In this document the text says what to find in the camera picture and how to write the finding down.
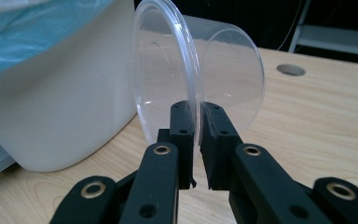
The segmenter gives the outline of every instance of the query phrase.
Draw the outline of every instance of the white object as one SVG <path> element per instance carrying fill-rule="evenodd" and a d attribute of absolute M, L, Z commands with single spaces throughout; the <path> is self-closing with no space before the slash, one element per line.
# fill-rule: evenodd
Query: white object
<path fill-rule="evenodd" d="M 114 1 L 59 45 L 0 73 L 0 145 L 23 168 L 71 166 L 135 114 L 132 1 Z"/>

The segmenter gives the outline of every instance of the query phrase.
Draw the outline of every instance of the clear plastic container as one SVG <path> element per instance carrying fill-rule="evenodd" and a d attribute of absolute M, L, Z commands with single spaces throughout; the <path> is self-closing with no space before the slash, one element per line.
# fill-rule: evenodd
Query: clear plastic container
<path fill-rule="evenodd" d="M 234 126 L 254 120 L 264 96 L 264 70 L 240 28 L 182 16 L 169 0 L 144 0 L 133 27 L 133 83 L 146 139 L 169 128 L 170 107 L 188 100 L 200 136 L 200 103 L 221 105 Z"/>

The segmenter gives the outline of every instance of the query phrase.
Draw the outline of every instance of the table surface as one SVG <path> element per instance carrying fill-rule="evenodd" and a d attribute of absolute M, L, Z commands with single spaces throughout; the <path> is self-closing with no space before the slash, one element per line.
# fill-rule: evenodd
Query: table surface
<path fill-rule="evenodd" d="M 358 64 L 261 49 L 266 75 L 264 103 L 244 142 L 266 148 L 296 181 L 312 187 L 336 176 L 358 186 Z M 284 75 L 277 65 L 306 70 Z M 52 173 L 13 165 L 0 174 L 0 223 L 48 223 L 69 189 L 91 175 L 119 180 L 137 170 L 148 144 L 138 117 L 82 162 Z M 207 188 L 201 156 L 195 189 L 181 190 L 179 223 L 235 223 L 228 194 Z"/>

